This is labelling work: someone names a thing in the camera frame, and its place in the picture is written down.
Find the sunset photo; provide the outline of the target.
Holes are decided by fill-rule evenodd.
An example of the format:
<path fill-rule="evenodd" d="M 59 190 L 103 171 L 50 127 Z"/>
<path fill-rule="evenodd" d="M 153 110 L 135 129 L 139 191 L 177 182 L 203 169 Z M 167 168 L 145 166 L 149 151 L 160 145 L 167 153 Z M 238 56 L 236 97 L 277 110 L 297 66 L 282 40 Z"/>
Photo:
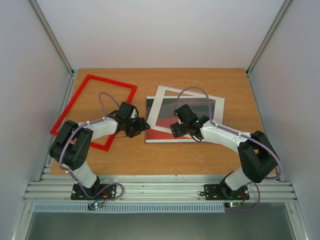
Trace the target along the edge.
<path fill-rule="evenodd" d="M 163 128 L 169 128 L 170 125 L 178 122 L 178 118 L 174 115 L 175 106 L 180 107 L 184 104 L 189 105 L 191 110 L 198 116 L 209 116 L 208 100 L 206 98 L 196 98 L 194 96 L 183 95 L 176 102 L 176 96 L 164 96 L 160 107 L 156 125 Z M 146 98 L 146 117 L 148 120 L 151 107 L 154 102 L 154 96 Z M 148 129 L 145 135 L 145 142 L 151 143 L 192 143 L 194 140 L 189 136 L 174 138 L 172 132 L 166 133 L 158 130 Z"/>

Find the white mat board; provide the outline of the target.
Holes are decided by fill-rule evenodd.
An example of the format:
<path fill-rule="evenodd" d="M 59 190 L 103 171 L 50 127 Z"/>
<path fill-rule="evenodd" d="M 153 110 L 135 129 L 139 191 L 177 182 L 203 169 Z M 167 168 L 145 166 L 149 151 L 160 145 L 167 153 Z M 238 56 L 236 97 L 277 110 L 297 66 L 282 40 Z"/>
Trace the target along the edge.
<path fill-rule="evenodd" d="M 167 87 L 167 86 L 158 86 L 156 91 L 153 104 L 151 106 L 149 116 L 147 118 L 147 123 L 150 125 L 152 130 L 161 131 L 164 133 L 171 134 L 171 130 L 169 128 L 157 126 L 157 119 L 160 113 L 161 105 L 163 102 L 163 98 L 165 96 L 166 91 L 181 94 L 180 97 L 184 98 L 183 94 L 187 96 L 193 96 L 196 98 L 205 98 L 206 93 L 202 88 L 199 87 L 187 87 L 184 90 Z M 214 115 L 213 120 L 218 122 L 219 124 L 223 123 L 223 115 L 224 115 L 224 106 L 225 106 L 225 99 L 223 97 L 208 95 L 210 100 L 215 100 L 214 106 Z"/>

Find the clear handled screwdriver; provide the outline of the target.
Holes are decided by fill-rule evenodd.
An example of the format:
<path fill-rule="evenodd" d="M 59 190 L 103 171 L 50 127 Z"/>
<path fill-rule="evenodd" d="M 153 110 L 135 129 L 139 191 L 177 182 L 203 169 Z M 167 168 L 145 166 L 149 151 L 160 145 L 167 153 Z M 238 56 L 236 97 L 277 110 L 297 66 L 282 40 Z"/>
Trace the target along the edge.
<path fill-rule="evenodd" d="M 229 123 L 228 123 L 228 127 L 231 128 L 232 127 L 232 123 L 233 123 L 233 117 L 231 117 Z"/>

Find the red picture frame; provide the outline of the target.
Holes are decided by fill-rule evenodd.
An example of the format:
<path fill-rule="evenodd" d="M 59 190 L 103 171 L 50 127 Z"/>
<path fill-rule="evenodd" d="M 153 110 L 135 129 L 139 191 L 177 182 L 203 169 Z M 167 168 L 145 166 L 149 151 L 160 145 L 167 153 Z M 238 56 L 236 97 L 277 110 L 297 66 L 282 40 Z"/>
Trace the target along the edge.
<path fill-rule="evenodd" d="M 64 119 L 67 116 L 67 114 L 69 113 L 69 111 L 71 110 L 71 108 L 75 104 L 76 100 L 81 95 L 82 91 L 84 90 L 84 88 L 86 87 L 86 85 L 88 84 L 88 82 L 90 80 L 99 81 L 99 82 L 102 82 L 102 83 L 107 83 L 107 84 L 119 86 L 121 88 L 130 89 L 130 93 L 129 93 L 127 99 L 126 99 L 126 102 L 128 104 L 130 104 L 132 102 L 132 100 L 134 98 L 134 95 L 135 95 L 135 93 L 136 93 L 136 91 L 138 89 L 138 87 L 136 85 L 133 85 L 133 84 L 129 84 L 129 83 L 120 82 L 120 81 L 117 81 L 117 80 L 112 80 L 112 79 L 109 79 L 109 78 L 104 78 L 104 77 L 88 74 L 84 78 L 83 82 L 80 84 L 78 89 L 75 91 L 74 95 L 71 97 L 70 101 L 68 102 L 68 104 L 66 105 L 66 107 L 64 108 L 64 110 L 62 111 L 60 116 L 58 117 L 57 121 L 53 125 L 52 129 L 50 130 L 50 134 L 51 135 L 53 135 L 53 136 L 57 136 L 58 135 L 58 133 L 59 133 L 58 128 L 62 125 Z"/>

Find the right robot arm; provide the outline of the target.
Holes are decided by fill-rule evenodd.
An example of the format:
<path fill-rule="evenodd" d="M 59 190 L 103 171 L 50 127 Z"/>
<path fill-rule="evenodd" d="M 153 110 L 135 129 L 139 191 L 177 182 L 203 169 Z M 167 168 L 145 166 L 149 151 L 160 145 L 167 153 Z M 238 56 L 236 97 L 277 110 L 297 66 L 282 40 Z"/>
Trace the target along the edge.
<path fill-rule="evenodd" d="M 242 132 L 221 125 L 208 116 L 198 117 L 187 104 L 175 109 L 174 115 L 178 122 L 170 125 L 170 129 L 175 139 L 190 135 L 197 142 L 216 143 L 238 154 L 240 168 L 219 183 L 219 192 L 225 200 L 244 185 L 262 182 L 279 166 L 277 154 L 261 131 Z"/>

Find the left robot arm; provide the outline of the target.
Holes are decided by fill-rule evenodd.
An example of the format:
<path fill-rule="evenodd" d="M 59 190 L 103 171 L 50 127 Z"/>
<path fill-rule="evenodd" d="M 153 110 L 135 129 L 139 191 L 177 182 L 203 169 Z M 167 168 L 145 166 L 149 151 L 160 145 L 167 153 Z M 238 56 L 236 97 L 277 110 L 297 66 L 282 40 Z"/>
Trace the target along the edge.
<path fill-rule="evenodd" d="M 117 110 L 96 120 L 82 123 L 67 120 L 51 145 L 49 155 L 75 180 L 72 197 L 97 199 L 108 186 L 102 187 L 100 178 L 87 163 L 91 142 L 119 132 L 133 138 L 149 129 L 150 125 L 139 116 L 138 109 L 122 102 Z"/>

